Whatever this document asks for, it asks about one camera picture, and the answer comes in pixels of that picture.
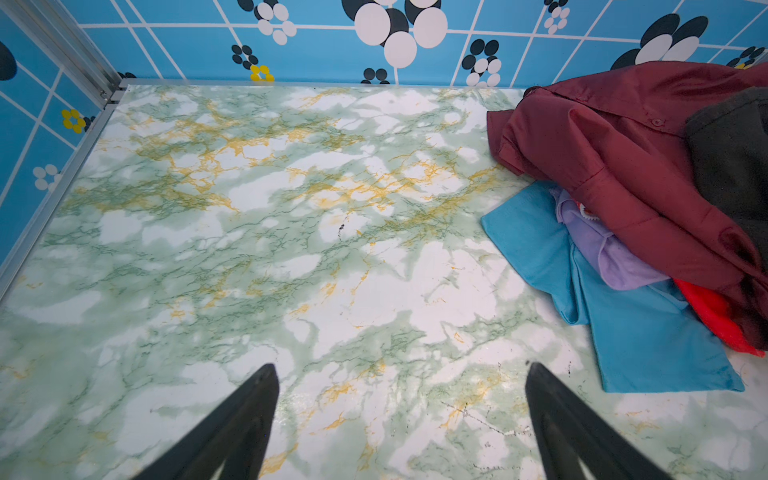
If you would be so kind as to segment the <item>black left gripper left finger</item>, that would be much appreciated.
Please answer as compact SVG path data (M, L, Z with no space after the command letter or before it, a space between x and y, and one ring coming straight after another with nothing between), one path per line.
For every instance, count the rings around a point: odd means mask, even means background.
M138 479L257 479L279 397L273 364L265 364Z

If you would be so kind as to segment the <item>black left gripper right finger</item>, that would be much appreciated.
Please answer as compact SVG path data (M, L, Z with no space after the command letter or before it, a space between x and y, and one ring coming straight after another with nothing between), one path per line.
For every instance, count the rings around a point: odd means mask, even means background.
M535 438L548 479L668 479L543 364L525 383Z

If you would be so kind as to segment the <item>maroon button shirt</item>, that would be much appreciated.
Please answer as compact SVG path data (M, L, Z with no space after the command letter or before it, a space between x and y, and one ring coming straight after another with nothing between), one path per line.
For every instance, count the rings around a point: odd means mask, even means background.
M737 309L747 341L767 346L767 261L698 191L685 138L699 110L749 88L767 68L655 61L528 89L487 116L493 158L551 181L584 204L628 249Z

